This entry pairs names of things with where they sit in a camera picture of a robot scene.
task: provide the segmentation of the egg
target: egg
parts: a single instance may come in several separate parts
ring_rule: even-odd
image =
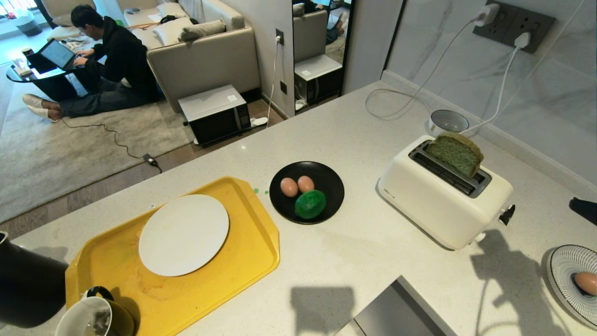
[[[283,178],[280,182],[280,189],[286,197],[294,197],[299,193],[297,183],[291,178]]]
[[[579,272],[574,275],[574,281],[583,291],[597,297],[597,274]]]
[[[301,176],[298,178],[298,190],[300,190],[301,193],[306,193],[307,191],[311,191],[313,189],[315,189],[315,184],[313,183],[313,180],[308,177],[308,176]]]

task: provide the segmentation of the wall socket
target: wall socket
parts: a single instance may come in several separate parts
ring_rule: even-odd
[[[276,28],[276,37],[280,36],[280,44],[284,45],[284,33],[279,30],[278,28]]]
[[[522,49],[534,53],[551,28],[555,18],[499,1],[487,1],[486,5],[498,4],[496,19],[483,27],[475,27],[473,33],[514,47],[514,40],[524,32],[531,33],[531,43]]]

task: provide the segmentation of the hand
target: hand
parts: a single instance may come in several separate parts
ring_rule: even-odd
[[[87,63],[88,59],[84,58],[84,57],[79,57],[77,59],[75,59],[75,61],[73,62],[74,66],[80,66],[80,65],[85,65],[85,63]]]
[[[83,57],[89,57],[91,55],[93,55],[93,53],[95,53],[95,49],[89,49],[89,50],[79,50],[76,52],[77,56],[83,56]]]

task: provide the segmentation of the white toaster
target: white toaster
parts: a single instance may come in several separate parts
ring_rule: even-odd
[[[508,181],[481,166],[468,178],[427,154],[422,136],[390,162],[377,183],[380,195],[448,249],[468,245],[494,220],[507,224],[515,207],[503,209]]]

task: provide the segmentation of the sink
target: sink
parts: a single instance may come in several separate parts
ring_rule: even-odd
[[[366,336],[455,335],[403,277],[363,309],[355,322]]]

